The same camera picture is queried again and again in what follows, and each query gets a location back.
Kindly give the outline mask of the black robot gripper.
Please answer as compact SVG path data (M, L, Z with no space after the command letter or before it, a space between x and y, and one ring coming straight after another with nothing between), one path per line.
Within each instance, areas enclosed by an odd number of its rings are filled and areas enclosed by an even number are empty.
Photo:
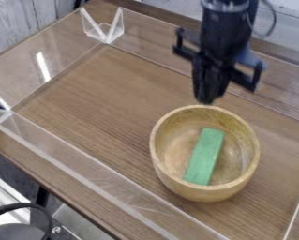
M253 91L264 63L249 52L256 6L201 6L199 31L179 27L172 52L191 61L192 93L208 104L235 82Z

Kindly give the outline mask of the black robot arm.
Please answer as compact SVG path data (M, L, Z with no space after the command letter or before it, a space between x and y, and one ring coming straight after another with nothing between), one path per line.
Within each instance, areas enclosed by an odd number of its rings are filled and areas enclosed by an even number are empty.
M172 52L191 61L192 93L209 105L229 82L253 92L265 66L249 51L257 0L200 0L200 5L200 29L175 30Z

